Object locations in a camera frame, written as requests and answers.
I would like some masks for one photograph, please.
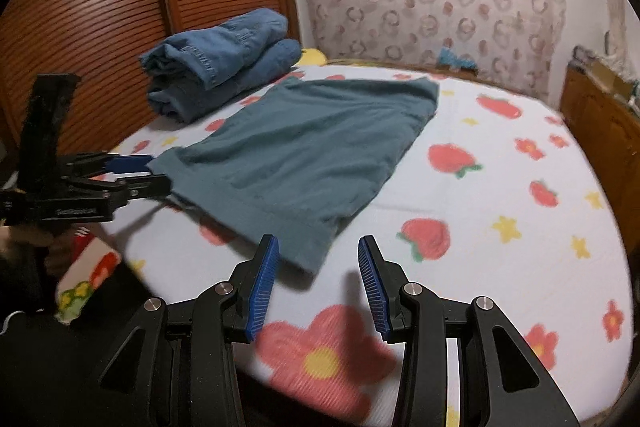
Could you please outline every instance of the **yellow star print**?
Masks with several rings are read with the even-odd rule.
[[[460,413],[453,409],[452,406],[447,406],[447,427],[458,427],[460,425]]]
[[[516,227],[516,223],[517,221],[515,219],[500,216],[498,221],[492,224],[491,228],[500,232],[500,241],[508,243],[511,239],[519,239],[522,237],[520,230]]]
[[[133,273],[136,274],[138,279],[142,279],[142,269],[145,267],[146,261],[144,259],[139,259],[138,261],[129,261],[129,268],[133,270]]]
[[[604,208],[604,205],[600,201],[600,194],[595,190],[588,192],[588,194],[584,197],[585,200],[591,203],[591,208],[594,210],[598,210],[599,208]]]
[[[591,257],[591,253],[587,250],[587,240],[578,239],[575,235],[572,235],[571,248],[575,251],[575,256],[578,259],[588,259]]]
[[[173,142],[175,142],[178,139],[177,136],[170,136],[169,138],[167,138],[166,140],[164,140],[162,142],[162,147],[166,147],[167,145],[171,145]]]

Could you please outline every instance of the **strawberry print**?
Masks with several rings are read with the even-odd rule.
[[[565,147],[569,147],[569,142],[562,138],[562,136],[558,136],[557,134],[549,135],[549,142],[558,147],[558,149],[564,149]]]
[[[261,96],[254,94],[253,96],[248,96],[244,100],[242,100],[242,102],[240,102],[240,105],[243,105],[243,106],[251,105],[252,103],[257,102],[260,99],[261,99]]]
[[[509,100],[492,98],[485,94],[478,95],[476,100],[485,109],[508,118],[509,120],[515,120],[522,116],[522,110],[509,102]]]
[[[429,147],[428,157],[436,171],[455,174],[458,179],[463,178],[469,171],[482,169],[473,156],[452,143],[432,145]]]
[[[410,219],[402,225],[398,238],[412,245],[414,260],[439,259],[451,245],[447,223],[436,219]]]
[[[542,324],[536,324],[524,339],[547,371],[556,367],[555,351],[558,345],[558,334],[555,331],[546,332]]]
[[[558,206],[558,195],[546,188],[545,182],[542,180],[531,182],[529,192],[537,204],[549,207]]]
[[[550,123],[551,125],[558,125],[558,126],[564,125],[564,122],[555,116],[546,116],[545,121],[547,123]]]
[[[120,263],[120,258],[114,253],[109,252],[98,263],[91,274],[90,281],[94,290],[113,273],[116,266]]]
[[[200,235],[214,247],[222,247],[236,238],[236,234],[208,216],[200,218]]]
[[[607,342],[620,339],[620,326],[625,321],[625,315],[616,307],[614,300],[609,301],[609,311],[602,318],[602,325],[607,333]]]
[[[538,149],[538,146],[536,145],[536,143],[533,140],[530,140],[529,138],[527,139],[516,138],[515,143],[516,143],[516,151],[528,154],[529,156],[531,156],[532,160],[538,161],[546,156],[544,152]]]
[[[213,122],[209,123],[209,125],[207,125],[204,128],[204,130],[207,132],[215,132],[222,127],[223,123],[225,123],[225,119],[218,118],[217,120],[214,120]]]
[[[274,80],[272,82],[272,84],[279,84],[283,80],[286,80],[287,78],[290,78],[292,76],[295,76],[296,78],[304,78],[305,77],[305,72],[304,71],[293,71],[292,73],[287,73],[287,74],[281,76],[280,78]]]
[[[136,144],[136,146],[135,146],[135,147],[133,147],[133,150],[131,151],[131,154],[137,154],[137,153],[139,153],[140,151],[142,151],[143,149],[145,149],[146,147],[148,147],[148,145],[149,145],[150,143],[151,143],[151,142],[149,142],[149,140],[144,140],[144,141],[142,141],[142,142],[138,142],[138,143]]]
[[[172,212],[175,212],[176,214],[179,214],[182,211],[182,209],[179,206],[176,206],[173,203],[170,203],[168,201],[165,201],[164,207],[168,208]]]

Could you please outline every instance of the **bed sheet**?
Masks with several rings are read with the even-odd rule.
[[[403,344],[387,346],[374,331],[356,254],[358,239],[372,234],[386,259],[439,296],[494,299],[580,420],[612,405],[632,341],[626,256],[606,197],[558,115],[524,96],[432,74],[353,66],[294,74],[337,82],[429,76],[440,84],[440,101],[379,195],[337,236],[318,275],[281,270],[258,342],[236,345],[239,368],[334,417],[390,425]],[[270,87],[187,127],[156,120],[116,151],[158,155],[197,142]],[[254,252],[212,220],[153,201],[130,203],[104,228],[168,303],[228,279]],[[458,388],[450,341],[450,427]]]

